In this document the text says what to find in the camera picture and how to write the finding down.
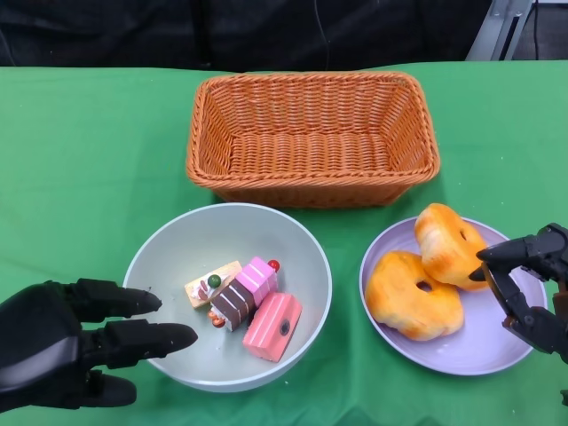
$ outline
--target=bagel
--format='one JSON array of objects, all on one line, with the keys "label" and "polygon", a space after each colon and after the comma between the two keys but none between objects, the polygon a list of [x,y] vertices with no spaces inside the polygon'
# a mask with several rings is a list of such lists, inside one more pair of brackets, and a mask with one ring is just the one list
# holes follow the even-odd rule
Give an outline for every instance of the bagel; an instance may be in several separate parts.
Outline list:
[{"label": "bagel", "polygon": [[450,335],[463,325],[463,308],[454,286],[433,280],[419,256],[391,251],[376,265],[365,302],[377,322],[413,340]]},{"label": "bagel", "polygon": [[472,225],[444,204],[431,204],[414,226],[424,270],[433,279],[468,291],[488,288],[469,275],[481,266],[477,252],[487,244]]}]

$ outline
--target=basket rim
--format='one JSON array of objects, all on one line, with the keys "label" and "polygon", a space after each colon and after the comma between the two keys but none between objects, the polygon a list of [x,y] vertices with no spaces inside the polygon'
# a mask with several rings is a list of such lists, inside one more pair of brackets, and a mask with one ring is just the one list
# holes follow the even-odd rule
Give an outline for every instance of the basket rim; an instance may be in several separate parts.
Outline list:
[{"label": "basket rim", "polygon": [[[199,148],[199,136],[197,131],[198,123],[203,120],[204,96],[202,93],[210,90],[213,86],[224,83],[234,83],[235,81],[278,81],[290,80],[290,77],[296,80],[368,80],[376,81],[394,81],[404,80],[412,86],[412,96],[417,97],[418,105],[421,106],[421,128],[420,132],[424,136],[423,144],[429,148],[427,150],[426,165],[421,168],[389,171],[389,170],[373,170],[373,171],[356,171],[356,170],[339,170],[339,171],[302,171],[302,172],[274,172],[274,173],[242,173],[242,174],[210,174],[206,173],[199,163],[199,155],[194,155]],[[436,176],[440,169],[440,157],[438,144],[434,138],[433,123],[430,111],[426,104],[426,97],[419,82],[411,75],[399,71],[339,71],[339,72],[286,72],[286,73],[270,73],[270,74],[242,74],[242,75],[220,75],[210,77],[203,81],[195,92],[195,103],[193,106],[193,116],[190,125],[189,141],[186,150],[186,173],[192,181],[199,186],[205,186],[211,189],[223,188],[258,188],[259,186],[306,186],[306,185],[377,185],[383,184],[408,184],[415,185],[426,182]]]}]

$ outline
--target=gray bowl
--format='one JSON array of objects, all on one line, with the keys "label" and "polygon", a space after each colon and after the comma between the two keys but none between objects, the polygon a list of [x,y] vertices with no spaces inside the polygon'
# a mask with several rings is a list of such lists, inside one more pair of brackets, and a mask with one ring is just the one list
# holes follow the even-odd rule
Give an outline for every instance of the gray bowl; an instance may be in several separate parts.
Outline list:
[{"label": "gray bowl", "polygon": [[[279,291],[294,295],[303,311],[280,362],[251,355],[242,345],[246,326],[214,328],[207,308],[194,310],[184,285],[223,264],[244,266],[253,256],[280,262]],[[319,243],[293,218],[253,204],[227,203],[189,211],[160,228],[134,256],[124,286],[152,291],[162,300],[150,322],[193,327],[199,339],[187,349],[150,363],[183,384],[204,391],[256,388],[288,371],[308,351],[331,305],[331,272]]]},{"label": "gray bowl", "polygon": [[[493,228],[464,218],[472,224],[492,246],[508,240]],[[511,367],[526,357],[533,349],[505,330],[501,323],[505,313],[490,289],[479,292],[460,291],[465,314],[463,327],[444,337],[428,342],[416,342],[404,337],[397,330],[376,322],[365,303],[365,289],[375,265],[392,250],[405,250],[420,254],[414,237],[412,217],[391,226],[379,235],[368,248],[359,273],[359,292],[363,308],[376,331],[393,348],[412,361],[451,375],[487,375]],[[547,297],[540,281],[520,268],[513,270],[511,278],[525,293],[531,306],[547,307]]]}]

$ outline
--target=toy food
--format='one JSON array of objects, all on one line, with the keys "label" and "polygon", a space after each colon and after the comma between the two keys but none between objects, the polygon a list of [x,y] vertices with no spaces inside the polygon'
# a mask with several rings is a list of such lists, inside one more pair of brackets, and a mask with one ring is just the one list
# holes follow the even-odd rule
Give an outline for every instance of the toy food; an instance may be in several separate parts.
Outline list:
[{"label": "toy food", "polygon": [[255,313],[242,343],[259,358],[280,361],[301,313],[302,305],[292,295],[271,293]]},{"label": "toy food", "polygon": [[464,290],[488,288],[486,281],[469,275],[481,266],[476,253],[487,244],[477,230],[444,204],[431,204],[414,227],[424,270],[435,280]]},{"label": "toy food", "polygon": [[463,325],[457,288],[432,279],[413,253],[383,256],[367,283],[365,302],[376,321],[413,340],[450,335]]},{"label": "toy food", "polygon": [[237,276],[241,269],[239,262],[231,262],[185,284],[185,292],[193,308],[209,303]]},{"label": "toy food", "polygon": [[211,299],[209,318],[215,327],[227,325],[229,331],[234,331],[277,288],[276,270],[254,257]]}]

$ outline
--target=red bead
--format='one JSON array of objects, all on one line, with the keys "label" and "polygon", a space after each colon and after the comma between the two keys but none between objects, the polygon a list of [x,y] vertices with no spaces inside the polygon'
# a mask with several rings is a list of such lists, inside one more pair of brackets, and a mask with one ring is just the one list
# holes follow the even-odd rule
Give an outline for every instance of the red bead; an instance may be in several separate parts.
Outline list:
[{"label": "red bead", "polygon": [[280,269],[280,264],[276,260],[269,260],[268,265],[276,272]]}]

